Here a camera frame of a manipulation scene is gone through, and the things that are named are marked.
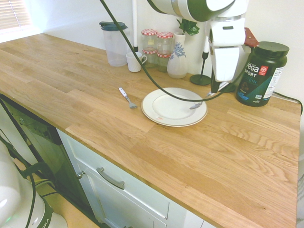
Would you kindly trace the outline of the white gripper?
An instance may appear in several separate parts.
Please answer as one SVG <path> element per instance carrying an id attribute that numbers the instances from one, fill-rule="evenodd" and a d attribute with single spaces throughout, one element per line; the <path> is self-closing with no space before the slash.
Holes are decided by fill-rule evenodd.
<path id="1" fill-rule="evenodd" d="M 233 79 L 240 55 L 239 47 L 244 43 L 244 18 L 214 18 L 209 22 L 212 93 L 218 92 L 222 82 Z"/>

